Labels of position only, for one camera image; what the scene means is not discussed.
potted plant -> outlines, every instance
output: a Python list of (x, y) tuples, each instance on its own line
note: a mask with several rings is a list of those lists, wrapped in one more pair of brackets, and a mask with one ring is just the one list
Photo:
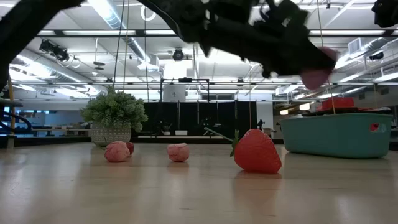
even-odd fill
[(145, 115), (144, 100), (137, 100), (125, 92), (116, 93), (108, 87), (108, 94), (91, 99), (86, 108), (80, 110), (86, 122), (91, 122), (91, 141), (105, 147), (114, 141), (129, 142), (131, 129), (142, 130)]

green stem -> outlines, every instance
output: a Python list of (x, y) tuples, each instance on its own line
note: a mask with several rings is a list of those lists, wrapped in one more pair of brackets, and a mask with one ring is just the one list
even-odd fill
[(233, 142), (232, 139), (230, 139), (230, 138), (228, 138), (228, 137), (226, 137), (226, 136), (224, 136), (224, 135), (222, 135), (222, 134), (220, 134), (220, 133), (217, 133), (217, 132), (211, 130), (210, 128), (205, 128), (205, 130), (206, 130), (206, 131), (209, 131), (209, 132), (211, 132), (211, 133), (213, 133), (213, 134), (216, 134), (216, 135), (218, 135), (218, 136), (221, 136), (221, 137), (227, 139), (227, 140), (230, 141), (230, 142)]

pink object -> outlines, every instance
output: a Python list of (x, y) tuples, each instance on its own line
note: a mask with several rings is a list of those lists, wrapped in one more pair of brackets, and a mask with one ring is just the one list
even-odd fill
[[(337, 60), (337, 53), (328, 48), (328, 47), (320, 47), (319, 48), (323, 53), (332, 58), (334, 61)], [(310, 90), (314, 90), (323, 85), (329, 78), (334, 68), (328, 68), (323, 70), (314, 70), (314, 69), (306, 69), (302, 72), (301, 79), (305, 85)]]
[(126, 143), (122, 141), (112, 142), (106, 146), (105, 159), (108, 162), (122, 162), (130, 156)]
[(130, 151), (130, 156), (131, 156), (132, 153), (134, 152), (134, 144), (131, 143), (131, 142), (127, 142), (126, 145), (127, 145), (127, 148), (128, 148), (129, 151)]
[(174, 162), (184, 162), (189, 158), (189, 147), (185, 143), (168, 145), (167, 154)]

teal container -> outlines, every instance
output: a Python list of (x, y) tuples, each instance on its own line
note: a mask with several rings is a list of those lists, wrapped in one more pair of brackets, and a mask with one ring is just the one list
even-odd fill
[(289, 152), (352, 159), (387, 155), (392, 116), (334, 114), (280, 122)]

green plant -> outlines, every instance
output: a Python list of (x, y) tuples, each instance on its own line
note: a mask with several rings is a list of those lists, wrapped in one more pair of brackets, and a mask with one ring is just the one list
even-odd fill
[(108, 87), (108, 94), (101, 94), (91, 99), (86, 108), (80, 110), (86, 122), (93, 122), (105, 128), (134, 128), (142, 130), (143, 122), (148, 120), (145, 115), (144, 100), (136, 100), (134, 96), (124, 92), (116, 93)]

